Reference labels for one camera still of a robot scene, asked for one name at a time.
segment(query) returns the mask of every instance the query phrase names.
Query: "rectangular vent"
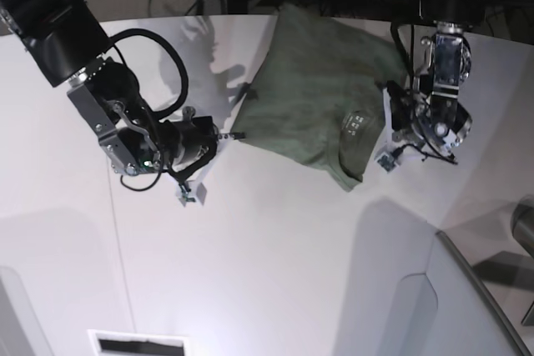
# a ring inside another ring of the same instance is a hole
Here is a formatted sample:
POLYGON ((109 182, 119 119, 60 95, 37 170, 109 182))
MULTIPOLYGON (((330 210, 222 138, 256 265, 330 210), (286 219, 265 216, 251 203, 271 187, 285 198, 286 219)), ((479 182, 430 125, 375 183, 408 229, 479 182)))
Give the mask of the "rectangular vent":
POLYGON ((97 356, 190 356, 184 337, 89 330, 97 356))

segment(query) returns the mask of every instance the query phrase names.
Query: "white table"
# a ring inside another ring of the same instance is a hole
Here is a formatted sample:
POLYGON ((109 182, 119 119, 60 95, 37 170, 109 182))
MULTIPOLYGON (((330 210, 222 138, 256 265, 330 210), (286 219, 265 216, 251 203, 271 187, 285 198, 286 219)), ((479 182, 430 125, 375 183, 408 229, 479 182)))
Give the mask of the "white table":
MULTIPOLYGON (((346 22, 389 37, 386 23, 346 22)), ((230 117, 232 88, 254 77, 274 26, 265 16, 104 24, 110 34, 143 27, 165 36, 189 71, 186 104, 218 123, 230 117)), ((366 240, 376 210, 396 221, 402 208, 403 221, 449 228, 470 262, 518 248, 506 220, 534 185, 534 52, 468 38, 474 67, 461 101, 474 126, 458 166, 411 162, 387 175, 370 163, 347 194, 326 173, 233 143, 205 180, 206 204, 187 208, 168 179, 143 194, 122 188, 66 87, 51 89, 16 38, 1 38, 0 266, 21 276, 56 356, 89 356, 87 328, 189 336, 195 356, 337 355, 348 334, 354 354, 373 354, 392 295, 389 281, 363 277, 377 265, 401 273, 410 257, 421 262, 402 223, 366 240), (384 240, 402 254, 377 250, 384 240), (347 333, 351 308, 365 318, 347 333)), ((178 90, 156 44, 120 47, 154 107, 178 90)), ((511 302, 495 290, 518 326, 534 294, 511 302)), ((534 331, 521 333, 534 346, 534 331)))

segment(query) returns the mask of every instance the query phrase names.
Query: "green t-shirt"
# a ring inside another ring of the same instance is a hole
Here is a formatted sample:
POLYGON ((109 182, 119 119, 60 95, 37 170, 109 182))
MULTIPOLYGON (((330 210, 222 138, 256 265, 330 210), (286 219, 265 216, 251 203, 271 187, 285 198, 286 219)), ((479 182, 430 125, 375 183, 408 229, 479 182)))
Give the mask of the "green t-shirt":
POLYGON ((403 83, 405 75, 393 44, 286 6, 233 130, 350 191, 385 124, 376 83, 403 83))

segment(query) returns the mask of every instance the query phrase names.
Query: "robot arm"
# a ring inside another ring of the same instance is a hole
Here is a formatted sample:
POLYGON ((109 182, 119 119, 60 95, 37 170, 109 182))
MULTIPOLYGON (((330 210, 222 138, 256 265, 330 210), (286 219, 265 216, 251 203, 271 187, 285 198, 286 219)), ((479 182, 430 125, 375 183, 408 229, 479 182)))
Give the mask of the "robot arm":
POLYGON ((456 164, 453 150, 469 134, 472 124, 470 114, 459 102, 461 85, 471 72, 471 49, 463 34, 483 20, 485 2, 414 0, 413 5, 418 18, 435 25, 436 32, 431 38, 423 38, 425 61, 414 71, 411 56, 399 37, 401 24, 391 24, 391 36, 411 80, 407 89, 396 83, 388 83, 385 89, 385 110, 391 110, 386 118, 390 137, 377 162, 387 171, 396 166, 405 148, 456 164))
POLYGON ((182 121, 164 121, 184 105, 189 85, 181 58, 166 40, 143 29, 109 38, 84 0, 0 0, 0 16, 52 86, 69 82, 68 97, 97 135, 115 172, 157 174, 147 188, 127 188, 144 191, 168 173, 188 199, 188 179, 214 158, 218 137, 212 118, 195 118, 191 110, 182 121), (124 60, 116 63, 104 56, 116 42, 135 35, 159 43, 179 70, 182 93, 165 110, 153 111, 144 101, 124 60), (121 120, 125 127, 118 128, 121 120))

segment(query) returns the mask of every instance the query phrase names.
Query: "screw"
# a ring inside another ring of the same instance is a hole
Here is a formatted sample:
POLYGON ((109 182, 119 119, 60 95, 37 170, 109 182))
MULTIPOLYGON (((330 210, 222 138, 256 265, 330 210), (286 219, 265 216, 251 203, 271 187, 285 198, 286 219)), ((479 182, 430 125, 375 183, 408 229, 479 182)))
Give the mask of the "screw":
POLYGON ((184 107, 184 110, 182 112, 185 118, 193 118, 196 113, 197 111, 191 106, 184 107))
POLYGON ((124 105, 121 102, 115 102, 113 104, 113 111, 116 113, 121 113, 124 110, 124 105))
POLYGON ((126 174, 131 176, 135 176, 138 174, 137 169, 133 164, 129 164, 128 166, 126 166, 126 174))
POLYGON ((449 129, 444 123, 438 123, 434 127, 434 132, 438 137, 445 137, 449 129))

